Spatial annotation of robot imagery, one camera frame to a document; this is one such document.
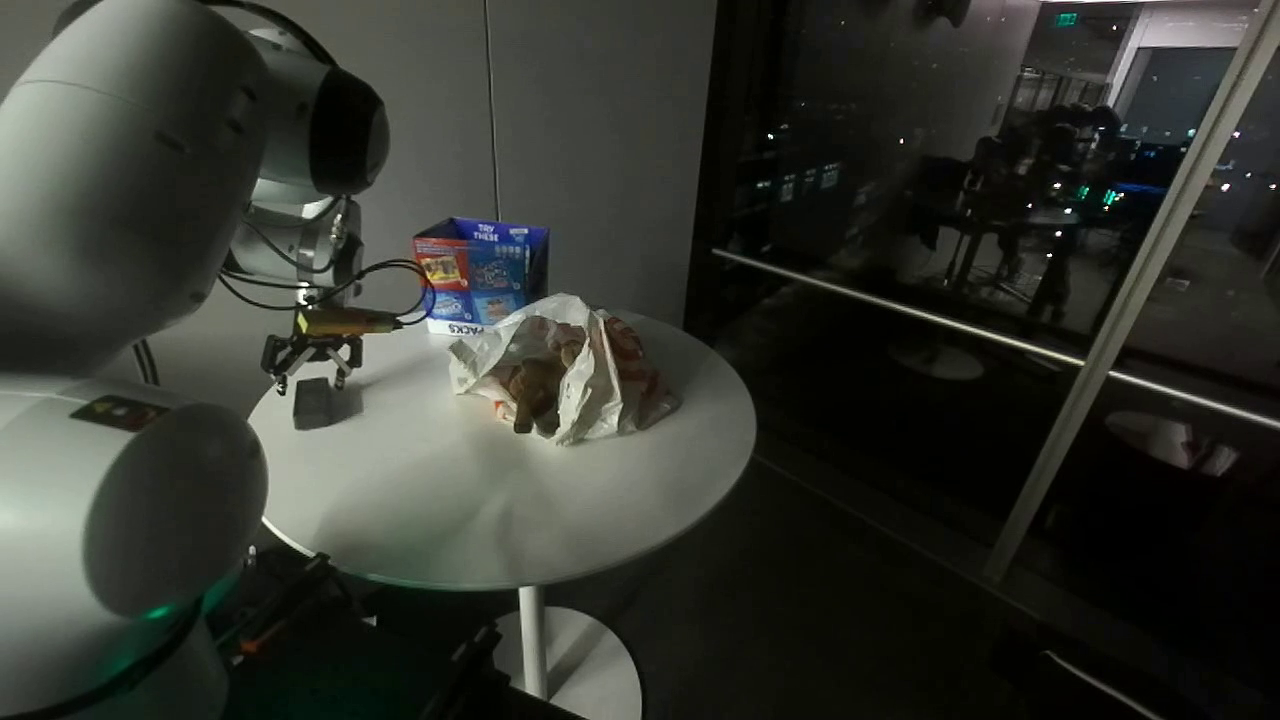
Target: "floor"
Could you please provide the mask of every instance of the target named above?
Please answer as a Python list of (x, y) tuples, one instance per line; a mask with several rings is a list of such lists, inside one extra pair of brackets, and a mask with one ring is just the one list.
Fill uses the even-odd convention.
[[(647, 720), (1013, 707), (1013, 679), (991, 669), (1010, 609), (768, 466), (696, 536), (550, 600), (598, 611), (632, 643)], [(372, 591), (368, 602), (378, 633), (330, 602), (239, 663), (230, 720), (407, 720), (441, 689), (454, 643), (507, 600)]]

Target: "black cable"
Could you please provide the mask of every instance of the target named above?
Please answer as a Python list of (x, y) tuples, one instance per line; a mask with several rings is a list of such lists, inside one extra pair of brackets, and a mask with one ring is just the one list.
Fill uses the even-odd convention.
[(148, 338), (140, 338), (140, 352), (146, 352), (146, 361), (148, 361), (148, 368), (152, 368), (152, 385), (159, 385), (159, 364), (155, 364), (152, 343), (148, 343)]
[(403, 259), (403, 256), (382, 259), (382, 265), (368, 265), (368, 269), (354, 273), (354, 278), (345, 278), (345, 282), (338, 286), (338, 295), (350, 293), (350, 286), (358, 286), (365, 277), (391, 273), (391, 269), (413, 273), (413, 277), (424, 282), (430, 309), (438, 302), (438, 282), (430, 278), (430, 273), (424, 273), (416, 259)]
[(216, 277), (239, 302), (259, 309), (259, 311), (292, 311), (292, 302), (266, 302), (245, 295), (230, 277)]
[(283, 282), (283, 278), (259, 278), (259, 277), (250, 277), (250, 273), (223, 273), (230, 278), (237, 278), (237, 282), (252, 282), (252, 286), (290, 286), (290, 293), (295, 293), (295, 282)]
[(131, 343), (131, 361), (136, 361), (136, 368), (140, 368), (146, 385), (159, 385), (159, 364), (155, 364), (155, 355), (152, 355), (152, 343), (148, 343), (148, 338), (136, 338), (136, 343)]
[(341, 250), (334, 250), (325, 269), (307, 269), (307, 265), (292, 259), (266, 229), (252, 229), (252, 234), (255, 234), (259, 243), (269, 243), (269, 250), (278, 250), (290, 269), (307, 273), (307, 277), (334, 273), (334, 265), (338, 265), (338, 256), (341, 256)]

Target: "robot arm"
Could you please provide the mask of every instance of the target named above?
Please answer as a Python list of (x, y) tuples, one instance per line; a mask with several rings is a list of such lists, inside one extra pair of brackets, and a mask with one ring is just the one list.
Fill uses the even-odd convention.
[(3, 364), (99, 364), (200, 309), (230, 256), (334, 265), (350, 212), (292, 241), (306, 265), (266, 241), (365, 193), (387, 122), (368, 83), (279, 36), (237, 5), (105, 0), (37, 54), (0, 106)]
[(230, 409), (86, 374), (194, 311), (230, 256), (307, 277), (311, 243), (259, 269), (252, 220), (350, 198), (386, 165), (378, 95), (250, 24), (266, 17), (99, 0), (0, 104), (0, 720), (220, 712), (209, 636), (119, 705), (99, 689), (245, 558), (259, 445)]

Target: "food item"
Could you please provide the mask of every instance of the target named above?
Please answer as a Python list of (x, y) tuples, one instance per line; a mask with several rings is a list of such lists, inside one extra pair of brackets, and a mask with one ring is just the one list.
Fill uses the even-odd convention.
[[(671, 409), (661, 389), (661, 371), (644, 364), (644, 343), (635, 329), (610, 314), (592, 352), (610, 352), (618, 368), (620, 429), (644, 429)], [(492, 394), (492, 415), (514, 423), (514, 431), (560, 431), (560, 385), (582, 364), (588, 347), (588, 329), (527, 314), (503, 347), (503, 361), (488, 371), (499, 391)]]

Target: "plastic bag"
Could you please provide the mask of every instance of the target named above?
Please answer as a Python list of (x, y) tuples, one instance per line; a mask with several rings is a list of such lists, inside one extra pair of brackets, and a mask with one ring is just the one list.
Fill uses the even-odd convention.
[(515, 431), (555, 445), (624, 435), (675, 409), (644, 361), (644, 338), (582, 295), (550, 295), (482, 336), (449, 343), (457, 391), (492, 403)]

